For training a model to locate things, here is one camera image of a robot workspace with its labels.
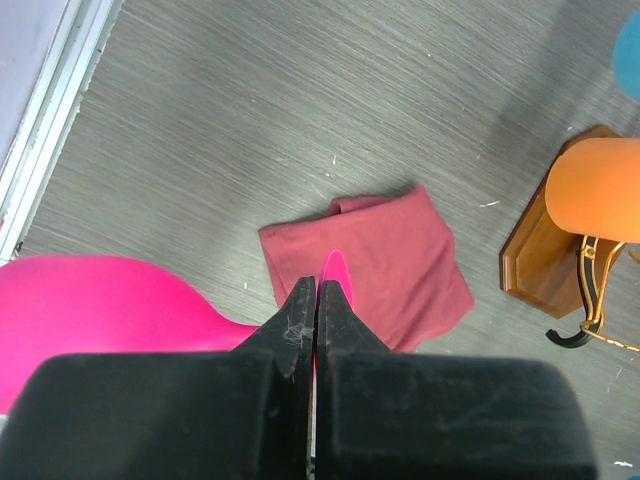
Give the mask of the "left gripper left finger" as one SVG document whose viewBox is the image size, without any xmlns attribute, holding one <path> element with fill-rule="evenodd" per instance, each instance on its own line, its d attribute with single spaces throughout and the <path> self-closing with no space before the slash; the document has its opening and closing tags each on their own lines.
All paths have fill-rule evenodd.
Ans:
<svg viewBox="0 0 640 480">
<path fill-rule="evenodd" d="M 304 479 L 316 285 L 228 352 L 40 365 L 1 434 L 5 479 Z"/>
</svg>

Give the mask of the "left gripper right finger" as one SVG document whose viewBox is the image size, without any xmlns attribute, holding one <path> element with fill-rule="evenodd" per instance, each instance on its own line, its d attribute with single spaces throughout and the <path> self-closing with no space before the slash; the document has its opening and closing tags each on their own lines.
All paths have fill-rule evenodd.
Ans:
<svg viewBox="0 0 640 480">
<path fill-rule="evenodd" d="M 335 281 L 316 319 L 319 479 L 594 479 L 574 391 L 553 365 L 400 354 Z"/>
</svg>

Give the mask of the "pink wine glass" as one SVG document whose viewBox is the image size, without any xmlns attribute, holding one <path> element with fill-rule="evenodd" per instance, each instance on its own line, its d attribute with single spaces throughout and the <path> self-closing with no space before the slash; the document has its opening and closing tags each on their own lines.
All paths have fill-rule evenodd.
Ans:
<svg viewBox="0 0 640 480">
<path fill-rule="evenodd" d="M 118 256 L 33 256 L 1 267 L 1 414 L 65 354 L 229 351 L 255 332 L 189 283 Z"/>
</svg>

